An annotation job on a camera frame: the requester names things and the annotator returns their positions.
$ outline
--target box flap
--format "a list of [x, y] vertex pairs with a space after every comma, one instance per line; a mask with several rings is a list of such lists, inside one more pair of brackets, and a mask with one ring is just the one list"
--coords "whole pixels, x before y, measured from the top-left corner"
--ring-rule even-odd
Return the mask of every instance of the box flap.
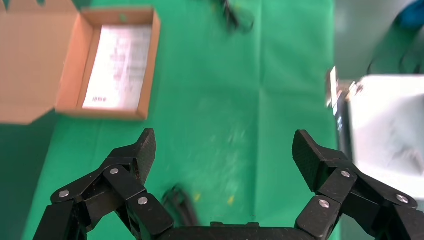
[[[0, 123], [2, 119], [16, 123], [36, 120], [39, 114], [55, 106], [77, 16], [76, 13], [2, 17]], [[10, 106], [24, 111], [11, 110]]]
[[47, 114], [49, 106], [27, 106], [0, 103], [0, 123], [28, 125]]
[[3, 0], [0, 0], [0, 14], [6, 12], [6, 7], [5, 7], [5, 3], [3, 2]]
[[8, 11], [10, 13], [77, 13], [72, 0], [44, 0], [44, 3], [38, 3], [37, 0], [10, 0]]

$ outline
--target black cable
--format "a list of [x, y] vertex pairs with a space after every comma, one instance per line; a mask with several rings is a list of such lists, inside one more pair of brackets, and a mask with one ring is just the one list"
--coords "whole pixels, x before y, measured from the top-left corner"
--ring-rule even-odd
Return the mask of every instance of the black cable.
[[199, 220], [189, 195], [179, 186], [174, 186], [163, 195], [164, 207], [176, 213], [184, 227], [199, 226]]
[[243, 33], [248, 33], [253, 29], [255, 17], [250, 11], [231, 6], [230, 0], [219, 1], [224, 8], [224, 17], [230, 31], [240, 30]]
[[[414, 55], [415, 57], [416, 57], [416, 59], [418, 59], [418, 64], [414, 67], [414, 69], [413, 69], [413, 71], [412, 72], [408, 72], [406, 69], [405, 69], [405, 66], [404, 66], [404, 63], [405, 63], [405, 59], [407, 58], [407, 56], [409, 56], [409, 55]], [[366, 74], [367, 75], [372, 75], [373, 73], [372, 73], [372, 66], [373, 66], [373, 64], [375, 63], [375, 61], [376, 60], [378, 60], [378, 59], [380, 59], [380, 58], [382, 58], [384, 55], [383, 54], [380, 54], [380, 55], [377, 55], [377, 56], [375, 56], [372, 60], [371, 60], [371, 62], [369, 63], [369, 65], [368, 65], [368, 67], [367, 67], [367, 69], [366, 69]], [[416, 75], [416, 74], [421, 74], [422, 72], [421, 72], [421, 68], [422, 68], [422, 65], [421, 65], [421, 62], [422, 62], [422, 56], [419, 54], [419, 53], [417, 53], [417, 52], [411, 52], [411, 51], [407, 51], [407, 52], [405, 52], [403, 55], [402, 55], [402, 57], [400, 58], [400, 60], [399, 60], [399, 63], [398, 63], [398, 73], [399, 74], [414, 74], [414, 75]]]

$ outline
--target white paper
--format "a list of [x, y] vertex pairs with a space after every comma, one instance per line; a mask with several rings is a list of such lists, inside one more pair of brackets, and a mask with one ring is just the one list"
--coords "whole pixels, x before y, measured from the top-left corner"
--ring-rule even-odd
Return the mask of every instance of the white paper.
[[137, 109], [151, 35], [150, 25], [101, 28], [83, 108]]

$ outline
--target barcode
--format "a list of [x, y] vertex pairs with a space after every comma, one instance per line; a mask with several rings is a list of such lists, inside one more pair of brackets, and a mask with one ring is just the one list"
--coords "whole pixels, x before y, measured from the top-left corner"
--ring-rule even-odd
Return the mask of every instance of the barcode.
[[93, 102], [106, 102], [106, 97], [102, 97], [102, 96], [95, 96], [93, 97]]

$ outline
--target blue object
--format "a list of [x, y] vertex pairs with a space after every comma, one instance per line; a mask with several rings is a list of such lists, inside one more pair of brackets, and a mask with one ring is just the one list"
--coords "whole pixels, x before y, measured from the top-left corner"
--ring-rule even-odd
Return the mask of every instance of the blue object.
[[398, 16], [397, 23], [404, 28], [420, 28], [424, 25], [424, 0], [408, 5]]

